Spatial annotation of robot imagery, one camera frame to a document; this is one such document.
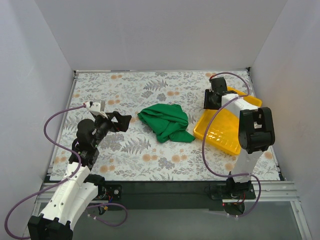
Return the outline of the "yellow plastic tray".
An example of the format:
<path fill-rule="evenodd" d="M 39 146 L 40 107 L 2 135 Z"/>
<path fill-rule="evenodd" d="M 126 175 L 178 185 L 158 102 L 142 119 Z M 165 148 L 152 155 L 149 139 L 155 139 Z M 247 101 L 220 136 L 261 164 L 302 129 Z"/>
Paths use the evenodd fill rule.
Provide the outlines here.
<path fill-rule="evenodd" d="M 221 99 L 219 109 L 205 109 L 196 123 L 193 133 L 200 140 L 230 155 L 239 155 L 243 148 L 239 143 L 239 117 L 241 110 L 257 110 L 262 100 L 245 96 L 241 91 L 227 87 L 229 91 Z"/>

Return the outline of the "green t shirt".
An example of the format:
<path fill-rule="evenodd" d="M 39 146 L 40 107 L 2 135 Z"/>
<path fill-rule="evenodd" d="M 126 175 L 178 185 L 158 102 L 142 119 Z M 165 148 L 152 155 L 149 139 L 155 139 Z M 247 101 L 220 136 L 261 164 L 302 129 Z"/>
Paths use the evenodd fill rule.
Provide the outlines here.
<path fill-rule="evenodd" d="M 159 143 L 191 143 L 195 140 L 187 131 L 189 119 L 179 104 L 157 103 L 142 109 L 137 116 L 151 128 Z"/>

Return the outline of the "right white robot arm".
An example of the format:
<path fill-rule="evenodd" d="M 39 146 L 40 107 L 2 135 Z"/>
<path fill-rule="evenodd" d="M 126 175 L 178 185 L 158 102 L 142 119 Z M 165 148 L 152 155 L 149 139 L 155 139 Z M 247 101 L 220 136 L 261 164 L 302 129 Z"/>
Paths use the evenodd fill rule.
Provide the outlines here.
<path fill-rule="evenodd" d="M 222 111 L 228 110 L 238 119 L 238 142 L 241 147 L 237 162 L 228 175 L 214 173 L 226 178 L 225 193 L 232 199 L 242 197 L 251 190 L 254 168 L 261 155 L 275 143 L 272 111 L 268 107 L 257 107 L 245 100 L 250 88 L 244 84 L 247 93 L 238 94 L 228 90 L 224 77 L 211 76 L 211 87 L 205 90 L 204 108 L 216 110 L 208 126 Z"/>

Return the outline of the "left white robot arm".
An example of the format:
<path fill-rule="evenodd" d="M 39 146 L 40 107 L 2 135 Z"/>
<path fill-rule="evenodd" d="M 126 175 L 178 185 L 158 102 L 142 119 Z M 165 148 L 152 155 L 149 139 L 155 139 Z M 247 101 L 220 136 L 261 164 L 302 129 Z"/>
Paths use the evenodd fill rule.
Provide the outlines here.
<path fill-rule="evenodd" d="M 61 184 L 38 216 L 31 216 L 27 227 L 32 240 L 70 240 L 73 230 L 90 202 L 107 194 L 104 177 L 91 174 L 99 150 L 108 132 L 126 132 L 131 115 L 117 111 L 92 112 L 94 120 L 83 119 L 77 125 L 76 139 Z"/>

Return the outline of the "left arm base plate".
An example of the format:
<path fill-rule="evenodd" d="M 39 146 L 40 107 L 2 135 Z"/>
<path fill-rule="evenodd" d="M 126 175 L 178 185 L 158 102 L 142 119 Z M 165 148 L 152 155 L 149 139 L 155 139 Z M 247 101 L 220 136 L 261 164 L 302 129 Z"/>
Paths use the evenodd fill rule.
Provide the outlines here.
<path fill-rule="evenodd" d="M 98 194 L 95 200 L 119 201 L 122 197 L 122 186 L 119 184 L 107 184 L 98 186 Z"/>

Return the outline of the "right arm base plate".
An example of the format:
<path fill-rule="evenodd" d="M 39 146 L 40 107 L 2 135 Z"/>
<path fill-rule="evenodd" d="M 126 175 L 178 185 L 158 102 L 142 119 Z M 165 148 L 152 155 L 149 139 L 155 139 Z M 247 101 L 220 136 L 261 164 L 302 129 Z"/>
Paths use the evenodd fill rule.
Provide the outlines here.
<path fill-rule="evenodd" d="M 251 182 L 231 185 L 225 181 L 212 182 L 204 192 L 213 200 L 255 200 L 256 193 Z"/>

